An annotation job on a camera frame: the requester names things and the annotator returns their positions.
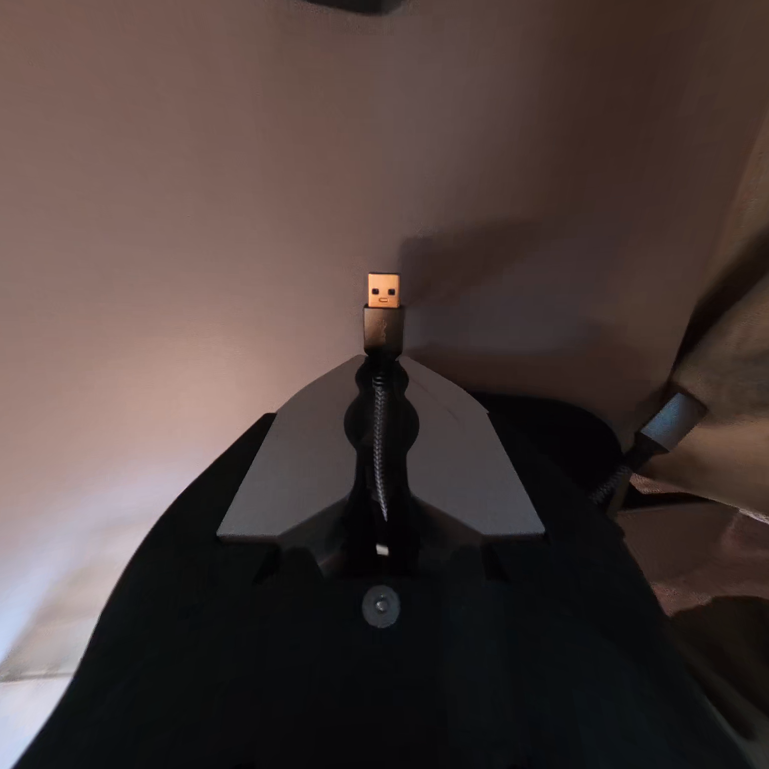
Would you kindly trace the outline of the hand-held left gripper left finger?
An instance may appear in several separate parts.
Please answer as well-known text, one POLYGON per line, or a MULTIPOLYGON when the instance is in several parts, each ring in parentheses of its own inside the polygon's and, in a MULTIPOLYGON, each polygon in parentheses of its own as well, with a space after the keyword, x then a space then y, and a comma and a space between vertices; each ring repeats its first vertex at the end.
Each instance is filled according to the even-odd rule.
POLYGON ((379 566, 368 500, 359 527, 348 508, 358 462, 344 416, 363 363, 351 357, 278 408, 218 526, 221 543, 306 549, 325 574, 379 566))

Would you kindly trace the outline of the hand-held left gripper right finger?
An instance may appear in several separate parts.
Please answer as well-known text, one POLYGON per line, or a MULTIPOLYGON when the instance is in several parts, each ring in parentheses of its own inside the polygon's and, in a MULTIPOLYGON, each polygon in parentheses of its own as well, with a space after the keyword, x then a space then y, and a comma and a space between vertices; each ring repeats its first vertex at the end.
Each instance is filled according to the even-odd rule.
POLYGON ((545 526, 487 409, 416 361, 388 363, 388 570, 460 548, 537 540, 545 526))

